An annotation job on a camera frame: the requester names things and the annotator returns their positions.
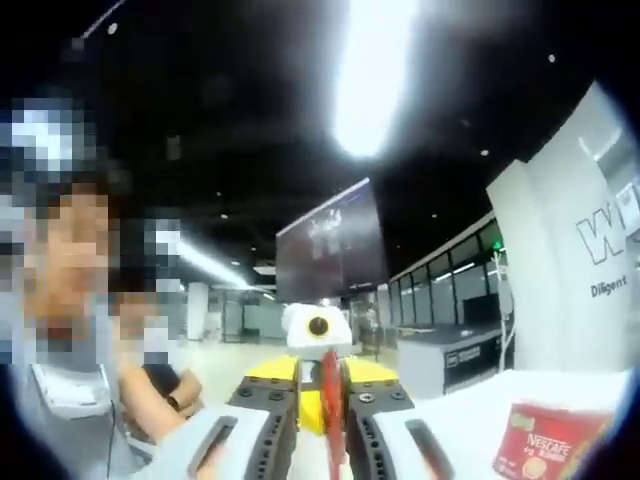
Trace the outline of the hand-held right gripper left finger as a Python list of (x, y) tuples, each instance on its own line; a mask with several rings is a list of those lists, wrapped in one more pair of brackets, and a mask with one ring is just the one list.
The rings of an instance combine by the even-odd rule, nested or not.
[(227, 403), (164, 439), (164, 477), (194, 479), (214, 455), (213, 479), (285, 479), (297, 436), (297, 360), (281, 355), (247, 372)]

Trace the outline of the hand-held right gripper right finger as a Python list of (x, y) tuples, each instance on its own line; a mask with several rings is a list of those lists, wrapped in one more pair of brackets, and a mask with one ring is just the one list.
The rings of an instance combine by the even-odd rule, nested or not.
[(345, 442), (355, 479), (453, 479), (454, 467), (398, 375), (343, 360)]

